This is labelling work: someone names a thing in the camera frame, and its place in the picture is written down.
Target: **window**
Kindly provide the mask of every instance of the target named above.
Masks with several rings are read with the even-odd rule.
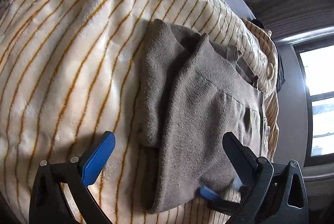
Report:
[[[296,45],[308,106],[305,166],[334,162],[334,46]]]

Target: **curtain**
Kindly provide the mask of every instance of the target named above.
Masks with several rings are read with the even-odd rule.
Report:
[[[334,28],[334,0],[265,0],[254,4],[254,10],[274,40]]]

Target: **striped blanket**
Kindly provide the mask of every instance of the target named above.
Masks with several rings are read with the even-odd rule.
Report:
[[[28,223],[39,162],[81,155],[106,130],[115,133],[116,148],[89,189],[114,224],[228,219],[199,199],[157,215],[141,208],[139,64],[143,37],[155,18],[238,47],[259,76],[273,158],[277,52],[266,32],[238,18],[224,0],[5,0],[0,17],[0,189],[22,223]],[[83,223],[68,187],[64,191]],[[239,199],[231,187],[224,195]]]

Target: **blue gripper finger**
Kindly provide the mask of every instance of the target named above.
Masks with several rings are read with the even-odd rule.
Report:
[[[115,135],[112,132],[105,132],[99,142],[93,144],[81,155],[78,169],[85,187],[96,181],[115,144]]]
[[[221,199],[221,197],[216,192],[212,191],[210,188],[206,186],[201,186],[201,188],[199,189],[199,194],[201,198],[208,201]]]

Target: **window pane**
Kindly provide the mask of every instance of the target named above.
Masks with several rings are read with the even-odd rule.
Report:
[[[310,95],[334,91],[334,46],[301,53]]]
[[[312,102],[311,156],[334,153],[334,98]]]

